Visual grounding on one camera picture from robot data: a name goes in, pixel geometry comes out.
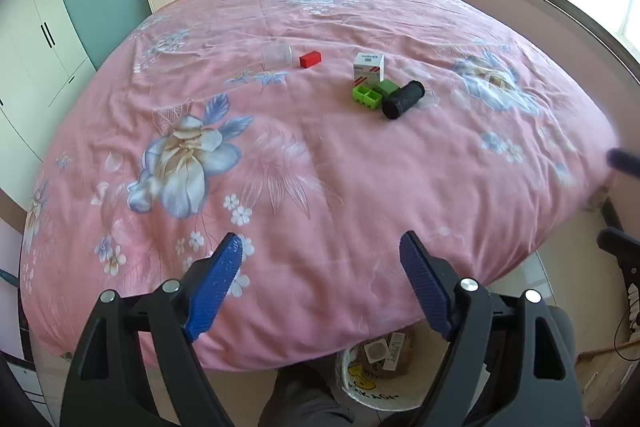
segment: gray pants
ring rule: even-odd
[[[551,316],[569,351],[575,358],[575,335],[571,320],[560,308],[549,306]],[[414,411],[396,413],[385,427],[409,425]],[[355,418],[349,409],[336,402],[324,378],[305,363],[278,371],[273,394],[262,411],[258,427],[351,427]]]

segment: white wardrobe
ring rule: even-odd
[[[0,187],[29,209],[42,160],[95,74],[63,0],[0,0]]]

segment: green block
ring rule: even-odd
[[[387,79],[383,80],[375,87],[376,92],[380,93],[383,98],[388,97],[398,89],[400,89],[400,87],[397,84]]]
[[[351,92],[354,102],[361,103],[370,110],[375,110],[382,103],[382,95],[366,86],[354,87]]]

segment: metal screw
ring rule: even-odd
[[[180,281],[177,279],[169,279],[162,283],[162,291],[164,293],[176,293],[180,289]]]
[[[480,287],[478,285],[478,281],[469,277],[460,281],[460,286],[462,286],[463,290],[466,290],[468,292],[474,292]]]
[[[100,294],[100,301],[104,303],[111,302],[114,298],[116,298],[116,292],[113,290],[105,290]]]
[[[533,302],[533,304],[537,304],[538,302],[542,301],[542,295],[540,295],[535,290],[527,290],[526,292],[524,292],[524,296],[527,301]]]

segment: clear plastic cup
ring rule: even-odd
[[[291,46],[279,42],[264,45],[262,58],[265,71],[282,70],[293,65]]]

